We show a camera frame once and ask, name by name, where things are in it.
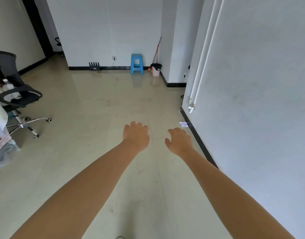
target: person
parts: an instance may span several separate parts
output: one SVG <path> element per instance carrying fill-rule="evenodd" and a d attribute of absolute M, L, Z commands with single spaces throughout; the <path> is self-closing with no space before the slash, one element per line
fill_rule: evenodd
<path fill-rule="evenodd" d="M 184 130 L 169 129 L 168 133 L 171 140 L 165 139 L 167 148 L 191 169 L 234 239 L 294 238 L 250 195 L 202 157 Z M 127 166 L 148 143 L 148 126 L 134 121 L 125 125 L 123 141 L 53 194 L 11 239 L 82 238 Z"/>

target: forearm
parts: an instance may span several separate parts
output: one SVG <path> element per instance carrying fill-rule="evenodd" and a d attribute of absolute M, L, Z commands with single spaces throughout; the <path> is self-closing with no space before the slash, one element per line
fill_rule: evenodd
<path fill-rule="evenodd" d="M 234 239 L 294 238 L 258 202 L 194 149 L 181 157 Z"/>
<path fill-rule="evenodd" d="M 52 195 L 11 239 L 80 239 L 137 154 L 124 140 Z"/>

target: blue plastic stool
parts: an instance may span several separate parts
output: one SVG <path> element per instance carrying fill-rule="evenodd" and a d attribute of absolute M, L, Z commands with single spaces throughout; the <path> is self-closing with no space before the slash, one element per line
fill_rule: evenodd
<path fill-rule="evenodd" d="M 133 53 L 131 55 L 131 74 L 134 74 L 134 71 L 141 71 L 141 74 L 144 73 L 143 67 L 143 57 L 141 54 Z"/>

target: broom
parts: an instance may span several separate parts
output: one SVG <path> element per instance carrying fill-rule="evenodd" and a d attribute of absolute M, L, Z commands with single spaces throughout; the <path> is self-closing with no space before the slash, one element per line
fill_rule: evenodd
<path fill-rule="evenodd" d="M 160 44 L 161 38 L 162 38 L 162 37 L 160 37 L 159 43 L 158 43 L 158 45 L 157 45 L 157 50 L 156 50 L 156 53 L 155 53 L 155 56 L 154 56 L 154 58 L 153 58 L 152 63 L 155 62 L 155 58 L 156 58 L 156 55 L 157 55 L 157 53 L 158 53 L 158 48 L 159 48 L 159 44 Z M 151 67 L 149 67 L 149 68 L 148 68 L 148 71 L 152 73 L 152 72 L 153 72 L 153 69 L 152 69 Z"/>

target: floor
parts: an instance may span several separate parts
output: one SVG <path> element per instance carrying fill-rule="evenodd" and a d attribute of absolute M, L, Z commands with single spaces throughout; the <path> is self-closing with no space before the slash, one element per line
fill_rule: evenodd
<path fill-rule="evenodd" d="M 166 88 L 147 71 L 69 71 L 57 56 L 23 80 L 43 93 L 23 115 L 53 121 L 32 124 L 39 139 L 26 130 L 14 133 L 21 150 L 0 169 L 0 239 L 116 146 L 132 120 L 150 127 L 149 147 L 124 172 L 83 238 L 231 238 L 188 167 L 164 145 L 167 129 L 183 121 L 184 88 Z"/>

